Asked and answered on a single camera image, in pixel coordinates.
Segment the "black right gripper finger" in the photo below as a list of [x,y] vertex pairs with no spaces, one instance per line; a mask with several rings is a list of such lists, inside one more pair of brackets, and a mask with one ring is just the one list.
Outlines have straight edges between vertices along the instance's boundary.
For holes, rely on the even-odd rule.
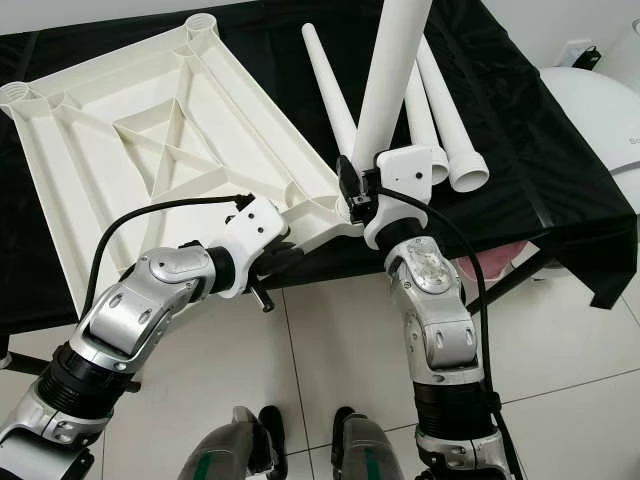
[[364,201],[364,187],[361,186],[362,174],[346,155],[340,154],[337,157],[337,175],[344,201]]

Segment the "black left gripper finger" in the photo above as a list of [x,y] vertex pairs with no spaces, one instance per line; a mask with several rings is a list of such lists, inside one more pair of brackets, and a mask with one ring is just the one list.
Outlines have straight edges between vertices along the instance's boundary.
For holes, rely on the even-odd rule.
[[302,260],[306,251],[296,244],[269,244],[264,250],[264,275],[284,273]]

